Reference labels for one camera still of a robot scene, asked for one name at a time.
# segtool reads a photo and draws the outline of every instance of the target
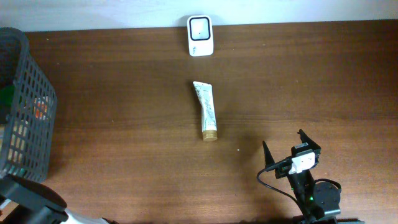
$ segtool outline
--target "white device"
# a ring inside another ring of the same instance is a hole
[[[315,165],[315,153],[310,152],[302,156],[292,158],[292,162],[292,168],[289,170],[289,174],[299,174],[303,172],[303,170],[311,169],[311,167]]]
[[[69,209],[65,209],[65,212],[68,214],[68,220],[66,222],[62,222],[63,224],[109,224],[102,218],[94,219],[84,217],[83,215],[71,212]]]
[[[214,51],[213,25],[209,16],[191,16],[187,21],[189,54],[211,55]]]

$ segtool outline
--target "brown tabletop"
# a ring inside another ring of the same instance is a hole
[[[120,223],[235,223],[300,214],[256,181],[261,142],[322,147],[314,178],[343,186],[340,218],[397,221],[398,21],[27,34],[58,108],[44,184],[69,209]],[[203,142],[192,81],[213,85],[219,139]],[[262,180],[290,194],[287,179]]]

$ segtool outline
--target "white sensor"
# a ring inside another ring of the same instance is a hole
[[[292,168],[289,170],[289,174],[299,174],[303,170],[311,169],[315,165],[315,153],[310,152],[302,156],[292,158]]]
[[[187,21],[188,46],[191,56],[211,55],[214,49],[213,25],[209,16],[191,16]]]

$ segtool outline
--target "mesh basket side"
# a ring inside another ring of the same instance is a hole
[[[49,167],[57,97],[30,54],[16,89],[14,99],[17,100],[11,112],[14,128],[6,168],[10,173],[41,182]]]
[[[5,37],[20,43],[20,54],[15,52],[17,56],[13,60],[4,60],[14,65],[8,71],[15,90],[4,130],[0,169],[42,182],[49,168],[57,97],[53,86],[31,57],[26,36],[19,30],[0,29],[0,43]]]
[[[0,88],[3,89],[6,86],[13,85],[14,77],[18,71],[20,63],[21,48],[22,44],[18,35],[14,35],[10,32],[10,29],[0,29]],[[1,105],[1,121],[6,121],[3,116],[10,113],[10,108]],[[12,157],[12,152],[9,152],[9,145],[11,143],[10,132],[12,129],[10,122],[1,126],[3,130],[1,139],[1,157],[0,157],[0,169],[5,171],[14,170],[16,167],[7,164],[9,155]]]

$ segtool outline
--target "gold tube cap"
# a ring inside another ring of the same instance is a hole
[[[217,140],[217,131],[215,130],[206,130],[202,132],[204,141],[215,141]]]

